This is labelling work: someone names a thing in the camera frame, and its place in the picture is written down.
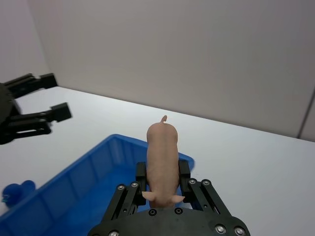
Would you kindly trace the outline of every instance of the blue container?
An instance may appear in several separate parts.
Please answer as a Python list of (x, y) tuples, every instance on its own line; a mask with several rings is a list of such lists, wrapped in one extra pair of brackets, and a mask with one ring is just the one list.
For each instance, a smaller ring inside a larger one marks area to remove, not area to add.
[[(111, 135), (0, 217), (0, 236), (86, 236), (120, 183), (135, 181), (147, 143)], [(179, 158), (194, 161), (179, 153)], [(138, 211), (149, 209), (149, 205)]]

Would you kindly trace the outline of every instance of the white tabletop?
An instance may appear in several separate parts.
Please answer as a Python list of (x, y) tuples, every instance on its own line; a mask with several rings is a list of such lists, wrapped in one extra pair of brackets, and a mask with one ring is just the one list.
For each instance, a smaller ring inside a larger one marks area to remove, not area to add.
[(179, 152), (195, 160), (192, 177), (210, 179), (252, 236), (314, 234), (315, 143), (65, 88), (18, 102), (23, 113), (67, 102), (73, 118), (54, 122), (50, 135), (0, 146), (0, 190), (27, 179), (42, 186), (111, 134), (146, 140), (148, 127), (168, 115)]

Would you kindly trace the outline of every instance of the gray wall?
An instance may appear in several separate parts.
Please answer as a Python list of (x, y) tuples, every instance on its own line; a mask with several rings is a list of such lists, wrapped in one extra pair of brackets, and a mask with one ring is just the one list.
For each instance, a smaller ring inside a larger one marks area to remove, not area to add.
[(49, 72), (26, 0), (0, 0), (0, 82)]
[(1, 81), (50, 68), (63, 87), (299, 134), (315, 1), (29, 0), (40, 40), (25, 0), (0, 4)]

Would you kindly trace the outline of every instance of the screw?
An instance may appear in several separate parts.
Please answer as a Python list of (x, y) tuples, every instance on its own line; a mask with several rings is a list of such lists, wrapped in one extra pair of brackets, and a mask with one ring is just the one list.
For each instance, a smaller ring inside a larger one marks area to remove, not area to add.
[(245, 230), (243, 230), (243, 229), (240, 228), (240, 227), (235, 228), (234, 232), (235, 232), (235, 234), (238, 235), (238, 236), (244, 236), (244, 235), (245, 235)]
[(203, 183), (204, 185), (209, 185), (209, 184), (210, 184), (210, 182), (207, 181), (207, 180), (203, 181), (202, 183)]
[(112, 231), (109, 233), (108, 236), (118, 236), (118, 235), (119, 235), (119, 233), (117, 231)]
[(134, 187), (134, 188), (135, 188), (135, 187), (138, 187), (138, 183), (137, 183), (137, 182), (133, 182), (133, 183), (131, 184), (131, 186)]
[(157, 214), (157, 210), (155, 210), (155, 209), (149, 210), (149, 215), (150, 216), (155, 216), (156, 214)]
[(181, 209), (181, 208), (175, 208), (175, 213), (176, 214), (178, 214), (178, 215), (180, 215), (180, 214), (182, 214), (183, 213), (183, 210)]
[(225, 234), (226, 229), (225, 229), (225, 227), (222, 226), (222, 225), (217, 225), (217, 226), (216, 226), (216, 231), (217, 231), (219, 234), (223, 235), (223, 234)]

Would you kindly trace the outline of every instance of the pink toy pig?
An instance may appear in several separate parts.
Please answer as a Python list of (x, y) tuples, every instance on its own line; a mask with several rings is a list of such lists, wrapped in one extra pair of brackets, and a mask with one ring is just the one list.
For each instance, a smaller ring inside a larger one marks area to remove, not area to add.
[(176, 195), (179, 185), (177, 131), (165, 124), (167, 116), (150, 126), (147, 132), (147, 180), (150, 192), (142, 196), (150, 207), (173, 207), (184, 197)]

